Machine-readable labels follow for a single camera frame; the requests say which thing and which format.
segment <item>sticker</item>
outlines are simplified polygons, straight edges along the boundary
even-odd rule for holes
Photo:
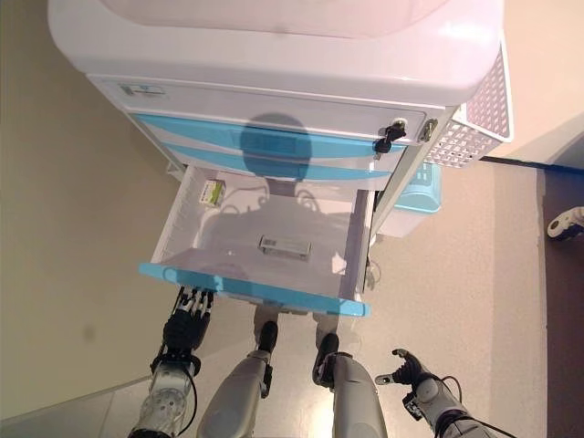
[[[166,95],[162,87],[145,84],[119,84],[120,88],[127,96],[134,98],[143,96],[144,98],[161,98]]]

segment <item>drawer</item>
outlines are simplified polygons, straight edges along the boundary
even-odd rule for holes
[[[217,208],[199,202],[225,182]],[[366,316],[359,302],[374,193],[189,166],[150,263],[141,273],[285,309]],[[310,242],[308,259],[264,253],[264,235]]]
[[[382,190],[404,149],[396,144],[374,160],[372,140],[151,114],[133,117],[187,165],[363,190]]]

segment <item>wire basket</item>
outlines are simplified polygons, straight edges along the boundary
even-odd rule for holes
[[[481,87],[448,121],[426,156],[427,162],[464,167],[502,142],[513,140],[513,107],[505,39]]]

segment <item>robot leg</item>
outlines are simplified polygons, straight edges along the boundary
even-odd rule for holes
[[[252,436],[259,398],[269,393],[272,380],[269,361],[276,338],[276,323],[267,322],[258,349],[237,364],[211,399],[199,424],[198,438]]]
[[[329,333],[320,344],[313,370],[314,382],[335,394],[333,436],[387,438],[373,380],[360,363],[338,349],[339,338]]]

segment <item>blue drawer handle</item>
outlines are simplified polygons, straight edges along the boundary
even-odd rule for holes
[[[261,176],[287,177],[300,180],[364,180],[390,175],[386,171],[348,169],[344,167],[318,166],[308,162],[285,162],[259,157],[243,157],[242,155],[234,155],[231,153],[187,148],[172,143],[163,142],[162,144],[171,151],[179,152],[197,160],[210,162],[237,171],[251,172]]]
[[[219,295],[243,299],[247,297],[311,312],[348,317],[367,317],[371,313],[370,305],[359,301],[309,294],[299,290],[213,276],[156,263],[140,264],[139,272],[177,285],[212,289]]]
[[[375,153],[373,141],[367,140],[151,114],[137,114],[136,118],[172,134],[259,155],[307,159],[368,157]],[[401,148],[395,145],[394,150]]]

